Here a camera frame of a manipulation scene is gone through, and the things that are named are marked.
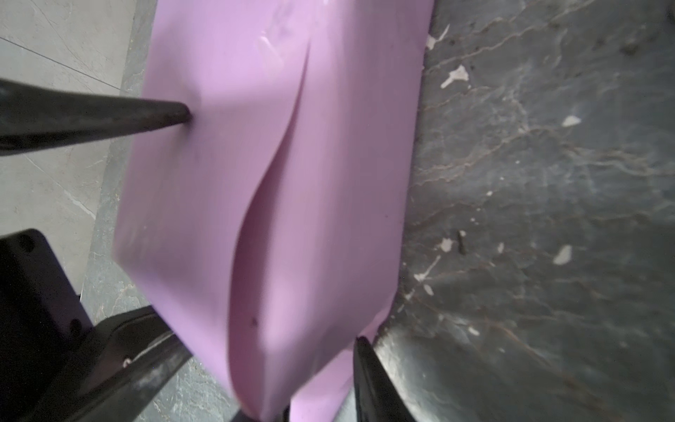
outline black metal rod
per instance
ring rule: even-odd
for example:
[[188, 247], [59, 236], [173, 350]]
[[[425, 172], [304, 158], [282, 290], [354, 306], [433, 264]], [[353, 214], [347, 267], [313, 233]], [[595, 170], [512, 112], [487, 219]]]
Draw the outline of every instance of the black metal rod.
[[0, 79], [0, 155], [147, 132], [190, 121], [183, 103], [65, 93]]

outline white paint splatter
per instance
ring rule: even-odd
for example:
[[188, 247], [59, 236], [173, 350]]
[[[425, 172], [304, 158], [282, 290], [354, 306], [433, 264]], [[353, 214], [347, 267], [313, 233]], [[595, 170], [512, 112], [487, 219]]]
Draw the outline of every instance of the white paint splatter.
[[450, 252], [452, 250], [452, 239], [443, 238], [443, 240], [436, 245], [436, 249], [440, 249], [445, 253]]
[[563, 128], [569, 128], [570, 126], [576, 126], [581, 123], [581, 119], [575, 115], [569, 115], [565, 117], [565, 120], [562, 121]]
[[434, 38], [431, 35], [427, 35], [427, 48], [429, 50], [433, 50], [433, 48], [436, 46], [436, 43], [440, 43], [443, 40], [443, 38], [446, 37], [449, 29], [450, 29], [450, 25], [448, 24], [445, 27], [445, 30], [443, 30], [443, 33], [441, 34], [441, 36], [439, 36], [438, 38]]
[[464, 65], [460, 64], [459, 68], [456, 68], [448, 74], [448, 79], [441, 84], [441, 89], [447, 88], [448, 85], [455, 82], [456, 80], [467, 80], [468, 81], [468, 72]]
[[572, 246], [569, 244], [564, 245], [558, 251], [558, 254], [553, 258], [553, 263], [556, 265], [565, 265], [572, 260]]
[[420, 274], [414, 274], [413, 277], [415, 277], [415, 280], [418, 282], [423, 282], [427, 277], [429, 276], [429, 273], [431, 270], [438, 264], [438, 261], [441, 260], [441, 255], [436, 255], [436, 259], [433, 260], [432, 264], [427, 268], [427, 270], [423, 273]]

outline pink rubber sheet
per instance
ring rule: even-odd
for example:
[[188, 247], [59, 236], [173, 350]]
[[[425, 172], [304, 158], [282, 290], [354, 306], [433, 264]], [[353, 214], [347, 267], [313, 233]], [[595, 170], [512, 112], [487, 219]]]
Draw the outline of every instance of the pink rubber sheet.
[[159, 0], [113, 253], [267, 422], [328, 422], [396, 292], [433, 0]]

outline marble tile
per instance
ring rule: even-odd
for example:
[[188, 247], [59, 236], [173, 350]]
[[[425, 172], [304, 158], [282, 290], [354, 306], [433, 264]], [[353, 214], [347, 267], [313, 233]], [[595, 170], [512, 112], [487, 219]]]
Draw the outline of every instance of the marble tile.
[[0, 38], [119, 88], [136, 0], [2, 0]]
[[[0, 78], [47, 88], [118, 95], [119, 91], [5, 40]], [[81, 291], [110, 141], [0, 157], [0, 233], [42, 231]]]

